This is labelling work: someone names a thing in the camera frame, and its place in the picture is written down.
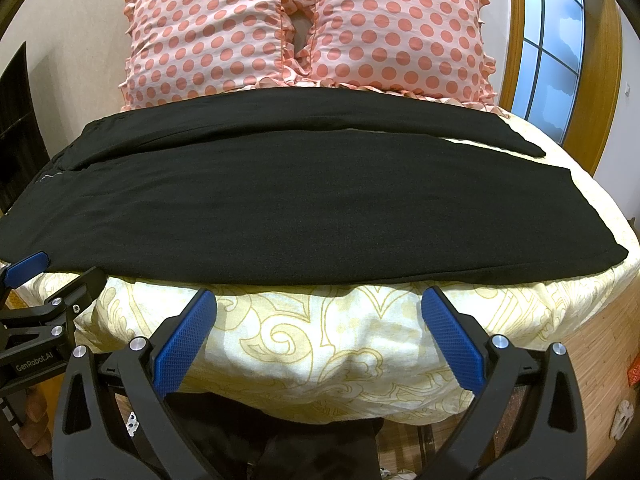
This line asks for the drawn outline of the black pants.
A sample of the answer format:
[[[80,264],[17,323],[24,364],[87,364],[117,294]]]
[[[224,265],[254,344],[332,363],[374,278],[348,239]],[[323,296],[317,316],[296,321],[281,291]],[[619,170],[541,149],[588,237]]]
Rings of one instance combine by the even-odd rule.
[[[327,88],[90,122],[1,221],[1,257],[186,284],[597,274],[627,257],[570,170],[499,116]]]

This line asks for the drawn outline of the dark bedside furniture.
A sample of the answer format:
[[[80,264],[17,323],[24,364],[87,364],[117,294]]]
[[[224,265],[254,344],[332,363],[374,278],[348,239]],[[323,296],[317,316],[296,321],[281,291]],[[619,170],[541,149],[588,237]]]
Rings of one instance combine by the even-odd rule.
[[[50,156],[32,105],[26,44],[1,75],[1,212],[6,214]]]

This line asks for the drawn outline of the yellow patterned bed cover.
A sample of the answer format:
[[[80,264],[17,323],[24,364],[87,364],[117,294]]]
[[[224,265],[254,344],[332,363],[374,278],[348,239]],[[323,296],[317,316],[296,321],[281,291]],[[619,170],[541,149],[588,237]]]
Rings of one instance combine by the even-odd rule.
[[[505,122],[563,167],[596,208],[627,257],[606,271],[511,285],[458,281],[388,284],[186,284],[107,274],[96,304],[81,315],[81,339],[100,351],[147,335],[200,286],[216,296],[217,321],[186,378],[192,391],[213,391],[300,422],[385,417],[437,422],[463,411],[469,393],[454,381],[419,318],[422,292],[440,286],[463,312],[518,344],[544,348],[573,333],[607,306],[639,272],[639,243],[612,197],[562,148],[521,119]],[[32,281],[47,295],[73,272]]]

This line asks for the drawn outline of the left polka dot pillow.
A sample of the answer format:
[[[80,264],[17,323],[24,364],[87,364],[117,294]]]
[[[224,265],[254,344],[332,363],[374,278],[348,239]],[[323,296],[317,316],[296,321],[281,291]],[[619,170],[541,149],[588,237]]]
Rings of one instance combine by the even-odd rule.
[[[302,78],[288,0],[124,0],[125,110]]]

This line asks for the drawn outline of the polka dot pillow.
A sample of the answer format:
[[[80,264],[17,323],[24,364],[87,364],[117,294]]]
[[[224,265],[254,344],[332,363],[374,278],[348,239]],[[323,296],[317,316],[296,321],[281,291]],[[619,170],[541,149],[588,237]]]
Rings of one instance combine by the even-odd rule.
[[[124,0],[125,110],[302,78],[288,0]]]
[[[310,21],[297,80],[492,110],[496,62],[484,50],[490,0],[286,0]]]

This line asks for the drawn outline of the wooden framed window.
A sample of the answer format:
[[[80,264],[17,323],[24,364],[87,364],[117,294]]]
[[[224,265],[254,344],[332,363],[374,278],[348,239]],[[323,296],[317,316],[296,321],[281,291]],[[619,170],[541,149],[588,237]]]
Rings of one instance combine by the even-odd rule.
[[[501,106],[594,174],[622,79],[615,0],[511,0],[510,34]]]

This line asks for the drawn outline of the right polka dot pillow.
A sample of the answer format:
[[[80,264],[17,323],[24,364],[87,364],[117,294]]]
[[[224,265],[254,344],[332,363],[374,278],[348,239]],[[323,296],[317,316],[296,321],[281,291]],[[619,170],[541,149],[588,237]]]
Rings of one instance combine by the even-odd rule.
[[[492,110],[496,62],[484,50],[490,0],[286,0],[310,21],[297,80]]]

